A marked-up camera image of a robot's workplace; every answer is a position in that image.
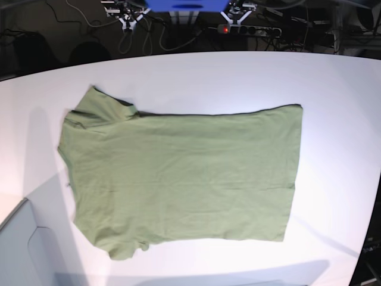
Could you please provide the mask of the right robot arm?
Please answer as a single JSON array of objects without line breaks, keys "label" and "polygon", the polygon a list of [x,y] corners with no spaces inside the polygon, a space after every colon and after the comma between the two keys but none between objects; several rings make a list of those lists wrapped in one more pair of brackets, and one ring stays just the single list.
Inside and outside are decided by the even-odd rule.
[{"label": "right robot arm", "polygon": [[122,30],[134,31],[144,14],[150,12],[145,1],[100,1],[108,17],[116,18],[122,25]]}]

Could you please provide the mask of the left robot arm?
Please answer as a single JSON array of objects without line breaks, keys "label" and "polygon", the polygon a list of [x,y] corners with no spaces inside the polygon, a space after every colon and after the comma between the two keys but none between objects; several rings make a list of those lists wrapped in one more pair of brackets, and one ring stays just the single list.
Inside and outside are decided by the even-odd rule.
[{"label": "left robot arm", "polygon": [[253,1],[234,0],[228,1],[224,10],[220,13],[229,25],[241,25],[250,13],[256,11],[257,4]]}]

